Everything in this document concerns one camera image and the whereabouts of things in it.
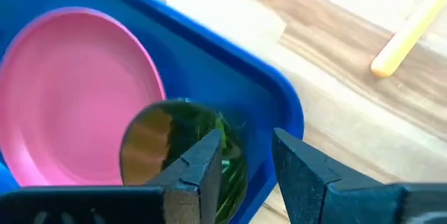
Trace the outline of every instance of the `blue tray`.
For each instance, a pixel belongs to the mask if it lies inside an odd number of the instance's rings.
[[[272,67],[159,0],[0,0],[1,55],[28,22],[64,6],[94,8],[119,20],[150,53],[169,98],[221,110],[240,127],[249,188],[232,223],[248,223],[277,182],[273,128],[302,139],[302,108],[293,87]]]

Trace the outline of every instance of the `tabletop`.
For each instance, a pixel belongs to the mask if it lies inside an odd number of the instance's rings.
[[[166,0],[279,69],[304,141],[383,183],[447,181],[447,9],[392,77],[369,70],[421,1]],[[289,223],[278,186],[251,222]]]

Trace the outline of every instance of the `wooden surface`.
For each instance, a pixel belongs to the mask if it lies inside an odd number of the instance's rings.
[[[248,18],[233,1],[209,1],[206,9],[223,10],[214,18],[185,13],[289,79],[305,111],[305,142],[384,183],[447,181],[446,9],[396,73],[381,80],[370,73],[371,60],[420,0],[244,0],[269,10],[252,7]],[[236,31],[250,18],[251,34],[241,36]],[[219,21],[237,26],[219,28]],[[278,187],[252,223],[288,223]]]

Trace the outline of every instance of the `clip jaw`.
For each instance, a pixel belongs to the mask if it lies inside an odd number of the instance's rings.
[[[279,128],[272,155],[292,223],[447,223],[447,184],[384,185]]]
[[[221,132],[212,130],[144,186],[35,187],[0,197],[0,222],[212,224],[221,182]]]

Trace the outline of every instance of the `yellow handle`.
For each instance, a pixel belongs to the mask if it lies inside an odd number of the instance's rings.
[[[379,77],[391,76],[446,2],[447,0],[425,0],[373,60],[371,71]]]

